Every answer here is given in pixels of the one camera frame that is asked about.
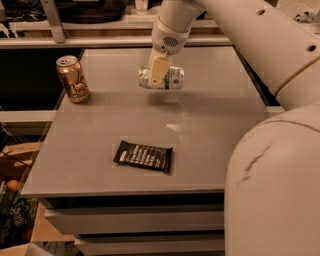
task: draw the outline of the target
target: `can lid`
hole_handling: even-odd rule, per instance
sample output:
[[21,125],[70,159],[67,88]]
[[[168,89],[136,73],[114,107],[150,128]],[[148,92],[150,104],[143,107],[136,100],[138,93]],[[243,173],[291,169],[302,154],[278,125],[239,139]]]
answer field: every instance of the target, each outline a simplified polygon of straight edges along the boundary
[[60,66],[60,67],[69,67],[69,66],[76,64],[77,61],[78,61],[77,57],[75,57],[73,55],[67,55],[67,56],[63,56],[63,57],[59,58],[56,61],[56,64],[57,64],[57,66]]

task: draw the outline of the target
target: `can label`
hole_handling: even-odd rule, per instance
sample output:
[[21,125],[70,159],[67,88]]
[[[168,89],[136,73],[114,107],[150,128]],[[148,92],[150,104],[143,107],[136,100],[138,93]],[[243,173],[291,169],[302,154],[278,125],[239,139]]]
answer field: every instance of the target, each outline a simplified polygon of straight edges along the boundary
[[159,87],[149,84],[150,67],[139,68],[139,85],[146,89],[179,90],[183,87],[184,70],[182,67],[170,67]]
[[78,59],[71,55],[63,56],[57,60],[56,64],[69,100],[73,103],[87,100],[90,92]]

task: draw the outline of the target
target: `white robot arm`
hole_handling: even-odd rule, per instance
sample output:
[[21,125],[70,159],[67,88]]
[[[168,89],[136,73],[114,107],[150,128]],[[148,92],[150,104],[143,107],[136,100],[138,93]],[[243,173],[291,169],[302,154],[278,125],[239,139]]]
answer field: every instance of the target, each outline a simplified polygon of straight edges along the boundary
[[164,0],[152,32],[154,86],[167,71],[161,68],[167,69],[170,55],[183,49],[192,22],[205,10],[286,110],[320,99],[314,82],[320,81],[320,72],[312,71],[320,68],[319,38],[263,0]]
[[262,0],[164,0],[153,31],[154,86],[204,9],[290,110],[258,124],[233,152],[226,255],[318,255],[320,40]]

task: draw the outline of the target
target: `metal bar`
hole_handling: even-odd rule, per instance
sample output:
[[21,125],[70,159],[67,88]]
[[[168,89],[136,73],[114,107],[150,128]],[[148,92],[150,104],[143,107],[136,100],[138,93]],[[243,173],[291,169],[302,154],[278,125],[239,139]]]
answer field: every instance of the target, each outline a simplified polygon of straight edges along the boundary
[[57,7],[54,0],[40,0],[47,20],[51,27],[51,33],[56,43],[63,43],[66,40]]
[[[187,41],[187,46],[192,45],[231,45],[228,37],[224,35],[211,35],[211,36],[190,36]],[[8,39],[0,41],[1,49],[39,49],[39,48],[68,48],[68,47],[151,47],[151,36],[115,36],[115,37],[100,37],[100,38],[68,38],[62,44],[58,44],[50,38],[43,39]]]

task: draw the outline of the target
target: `gray table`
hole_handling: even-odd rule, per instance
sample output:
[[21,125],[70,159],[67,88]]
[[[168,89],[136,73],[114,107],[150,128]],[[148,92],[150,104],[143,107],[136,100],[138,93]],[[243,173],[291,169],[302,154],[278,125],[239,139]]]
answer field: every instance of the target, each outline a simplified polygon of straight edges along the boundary
[[[185,48],[181,91],[138,86],[150,49],[86,50],[91,91],[65,97],[23,188],[38,198],[223,190],[239,139],[265,119],[266,107],[232,47]],[[121,140],[173,147],[169,174],[118,166]]]
[[[172,240],[167,235],[78,240],[88,254],[223,250],[223,238],[188,235],[223,230],[223,205],[195,195],[224,190],[235,145],[267,116],[232,47],[185,48],[174,56],[174,65],[185,69],[181,91],[138,86],[138,68],[148,62],[150,50],[85,51],[81,62],[91,98],[73,104],[64,97],[22,194],[47,202],[52,208],[47,218],[63,233],[187,233]],[[121,140],[173,147],[170,173],[114,163]],[[64,208],[55,200],[78,201]],[[125,241],[124,246],[113,241]]]

